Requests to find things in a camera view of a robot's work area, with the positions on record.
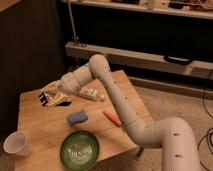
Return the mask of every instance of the blue sponge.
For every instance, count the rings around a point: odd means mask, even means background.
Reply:
[[[67,121],[70,126],[73,126],[77,123],[82,123],[88,120],[88,116],[84,111],[76,112],[76,113],[71,113],[67,117]]]

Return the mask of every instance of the wooden table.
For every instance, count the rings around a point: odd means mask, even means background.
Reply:
[[[21,0],[0,0],[0,12],[6,10]]]
[[[113,72],[113,78],[144,120],[152,122],[152,117],[126,74],[116,71]],[[94,80],[87,87],[106,94],[99,80]],[[137,147],[120,127],[116,127],[102,114],[104,109],[115,112],[108,96],[104,102],[71,96],[72,104],[67,107],[42,107],[39,93],[39,90],[34,90],[23,93],[20,97],[18,130],[29,135],[33,152],[29,157],[16,159],[16,171],[63,171],[60,147],[65,137],[79,129],[90,131],[97,137],[100,143],[98,161]],[[87,113],[88,121],[70,127],[66,120],[67,115],[81,109]]]

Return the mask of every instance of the wall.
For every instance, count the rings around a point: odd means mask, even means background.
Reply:
[[[0,135],[16,129],[21,92],[60,78],[64,54],[54,0],[22,0],[0,13]]]

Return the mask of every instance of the shelf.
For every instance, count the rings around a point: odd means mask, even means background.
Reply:
[[[129,10],[129,11],[137,11],[137,12],[148,12],[148,13],[156,13],[156,14],[166,14],[166,15],[193,17],[193,18],[213,20],[213,13],[212,12],[180,10],[180,9],[173,9],[173,8],[169,8],[169,7],[168,8],[166,8],[166,7],[160,8],[160,7],[157,7],[158,5],[156,5],[156,7],[154,6],[152,9],[148,9],[147,5],[126,4],[126,3],[117,3],[117,2],[110,2],[110,1],[69,0],[69,2],[71,4],[77,4],[77,5],[85,5],[85,6],[111,8],[111,9],[118,9],[118,10]]]
[[[123,49],[68,42],[65,46],[67,56],[89,59],[94,54],[104,54],[109,62],[124,66],[173,73],[177,75],[208,78],[213,63],[194,60],[189,65],[179,65],[166,62],[162,55],[128,51]]]

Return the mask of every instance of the gray floor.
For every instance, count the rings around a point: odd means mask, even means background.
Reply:
[[[213,119],[205,112],[202,99],[163,91],[135,87],[147,109],[155,120],[167,117],[181,117],[189,122],[194,130],[197,142],[213,127]],[[208,110],[213,113],[213,101],[206,100]],[[94,171],[160,171],[161,150],[146,149],[140,158],[134,157],[138,149],[115,156],[96,164]],[[200,159],[213,171],[213,157],[206,142],[201,144]],[[5,154],[0,148],[0,170],[13,170],[13,156]]]

